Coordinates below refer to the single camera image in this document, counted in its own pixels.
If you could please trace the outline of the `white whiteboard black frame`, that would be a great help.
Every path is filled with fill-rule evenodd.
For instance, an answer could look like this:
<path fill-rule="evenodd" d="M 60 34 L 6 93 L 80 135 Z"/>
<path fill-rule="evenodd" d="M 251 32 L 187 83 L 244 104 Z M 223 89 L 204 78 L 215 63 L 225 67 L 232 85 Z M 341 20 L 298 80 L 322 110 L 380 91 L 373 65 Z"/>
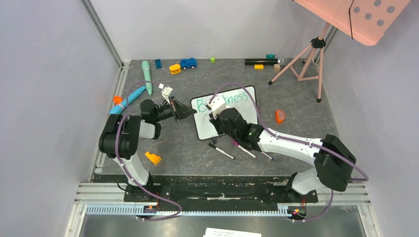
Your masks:
<path fill-rule="evenodd" d="M 225 90 L 217 95 L 222 98 L 228 107 L 236 108 L 248 123 L 258 123 L 256 109 L 251 99 L 256 99 L 255 87 L 246 86 L 247 91 L 241 88 Z M 214 126 L 210 123 L 210 110 L 206 107 L 211 94 L 198 96 L 190 100 L 191 107 L 197 112 L 194 114 L 194 123 L 199 140 L 207 140 L 218 137 Z"/>

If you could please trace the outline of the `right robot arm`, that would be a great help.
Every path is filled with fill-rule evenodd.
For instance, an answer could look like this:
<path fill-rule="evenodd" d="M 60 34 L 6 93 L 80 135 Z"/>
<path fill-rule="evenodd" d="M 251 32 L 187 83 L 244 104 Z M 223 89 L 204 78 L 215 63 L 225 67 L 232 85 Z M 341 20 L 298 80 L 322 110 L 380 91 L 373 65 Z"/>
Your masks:
<path fill-rule="evenodd" d="M 289 179 L 285 194 L 291 201 L 299 201 L 313 190 L 344 192 L 348 186 L 356 159 L 334 135 L 311 139 L 283 134 L 248 123 L 235 108 L 210 115 L 209 121 L 219 135 L 228 135 L 248 151 L 278 153 L 312 165 Z"/>

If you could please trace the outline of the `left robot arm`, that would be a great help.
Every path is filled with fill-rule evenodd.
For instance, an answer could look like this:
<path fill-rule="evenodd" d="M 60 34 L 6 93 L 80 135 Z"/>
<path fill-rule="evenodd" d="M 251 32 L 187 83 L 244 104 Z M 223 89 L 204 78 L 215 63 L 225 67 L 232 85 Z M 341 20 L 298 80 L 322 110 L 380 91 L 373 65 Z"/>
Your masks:
<path fill-rule="evenodd" d="M 128 178 L 128 184 L 137 186 L 136 194 L 143 201 L 155 196 L 150 173 L 142 165 L 137 154 L 140 139 L 157 140 L 161 134 L 160 122 L 169 118 L 180 121 L 197 113 L 197 110 L 180 103 L 174 96 L 161 106 L 151 99 L 140 104 L 139 116 L 111 114 L 100 135 L 98 147 L 101 153 L 113 159 Z"/>

